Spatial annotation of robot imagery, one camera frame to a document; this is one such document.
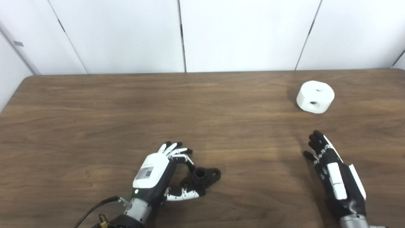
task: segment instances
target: white block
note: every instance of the white block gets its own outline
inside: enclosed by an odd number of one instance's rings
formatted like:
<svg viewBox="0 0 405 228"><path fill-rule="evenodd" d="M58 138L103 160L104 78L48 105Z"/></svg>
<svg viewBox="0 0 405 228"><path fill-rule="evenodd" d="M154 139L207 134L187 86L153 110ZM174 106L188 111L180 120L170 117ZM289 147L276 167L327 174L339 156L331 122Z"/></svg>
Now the white block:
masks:
<svg viewBox="0 0 405 228"><path fill-rule="evenodd" d="M328 84L308 81L301 86L297 96L297 104L304 111L324 113L334 98L335 93Z"/></svg>

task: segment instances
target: robotic wrist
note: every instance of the robotic wrist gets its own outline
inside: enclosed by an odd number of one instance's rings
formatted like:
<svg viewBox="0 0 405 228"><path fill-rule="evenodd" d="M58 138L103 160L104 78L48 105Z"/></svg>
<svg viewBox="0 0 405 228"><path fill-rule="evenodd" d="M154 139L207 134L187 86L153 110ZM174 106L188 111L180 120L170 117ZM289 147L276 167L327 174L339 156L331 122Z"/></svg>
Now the robotic wrist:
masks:
<svg viewBox="0 0 405 228"><path fill-rule="evenodd" d="M145 224L149 214L152 212L152 206L138 198L132 198L130 205L131 206L125 210L124 215Z"/></svg>
<svg viewBox="0 0 405 228"><path fill-rule="evenodd" d="M342 228L369 228L364 215L347 215L339 219Z"/></svg>

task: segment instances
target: white wall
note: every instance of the white wall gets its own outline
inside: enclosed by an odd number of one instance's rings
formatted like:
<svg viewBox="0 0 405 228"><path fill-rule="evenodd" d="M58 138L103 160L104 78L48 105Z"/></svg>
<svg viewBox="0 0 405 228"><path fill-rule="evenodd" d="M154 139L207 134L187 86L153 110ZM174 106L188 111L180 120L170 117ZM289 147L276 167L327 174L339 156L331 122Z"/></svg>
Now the white wall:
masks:
<svg viewBox="0 0 405 228"><path fill-rule="evenodd" d="M184 72L177 0L50 0L88 73Z"/></svg>
<svg viewBox="0 0 405 228"><path fill-rule="evenodd" d="M0 30L35 74L86 74L47 0L0 0Z"/></svg>
<svg viewBox="0 0 405 228"><path fill-rule="evenodd" d="M28 67L0 33L0 111L3 110L21 81L30 75L32 73Z"/></svg>
<svg viewBox="0 0 405 228"><path fill-rule="evenodd" d="M405 49L405 1L323 0L297 70L390 68Z"/></svg>
<svg viewBox="0 0 405 228"><path fill-rule="evenodd" d="M320 0L180 0L187 72L294 70Z"/></svg>

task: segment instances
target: black plastic part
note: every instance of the black plastic part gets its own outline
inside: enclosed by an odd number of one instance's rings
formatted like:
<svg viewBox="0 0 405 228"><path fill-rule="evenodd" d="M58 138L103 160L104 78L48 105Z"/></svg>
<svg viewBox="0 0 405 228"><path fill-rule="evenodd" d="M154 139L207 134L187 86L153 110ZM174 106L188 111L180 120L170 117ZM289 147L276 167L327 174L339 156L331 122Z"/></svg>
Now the black plastic part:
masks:
<svg viewBox="0 0 405 228"><path fill-rule="evenodd" d="M196 168L182 182L181 186L187 189L187 192L196 191L200 196L205 195L205 190L221 178L221 171L217 168L206 169Z"/></svg>
<svg viewBox="0 0 405 228"><path fill-rule="evenodd" d="M108 228L144 228L145 226L139 222L138 220L127 216L127 215L119 215L115 217L111 222L108 224Z"/></svg>

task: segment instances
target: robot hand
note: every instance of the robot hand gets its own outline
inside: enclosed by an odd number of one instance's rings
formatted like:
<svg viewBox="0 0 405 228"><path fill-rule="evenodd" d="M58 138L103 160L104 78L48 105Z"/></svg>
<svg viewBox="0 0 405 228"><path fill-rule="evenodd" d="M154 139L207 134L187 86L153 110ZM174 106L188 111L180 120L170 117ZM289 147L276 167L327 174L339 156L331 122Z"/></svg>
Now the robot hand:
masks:
<svg viewBox="0 0 405 228"><path fill-rule="evenodd" d="M146 157L132 183L131 201L125 204L127 209L111 220L109 227L143 228L152 209L164 201L203 196L205 189L220 179L218 169L196 169L187 155L193 151L181 146L181 142L166 142L156 153ZM188 166L191 175L183 180L181 188L171 189L169 182L180 163Z"/></svg>
<svg viewBox="0 0 405 228"><path fill-rule="evenodd" d="M327 206L343 228L368 228L366 192L353 165L343 163L328 138L315 130L309 136L309 146L316 155L304 151L313 162L326 189Z"/></svg>

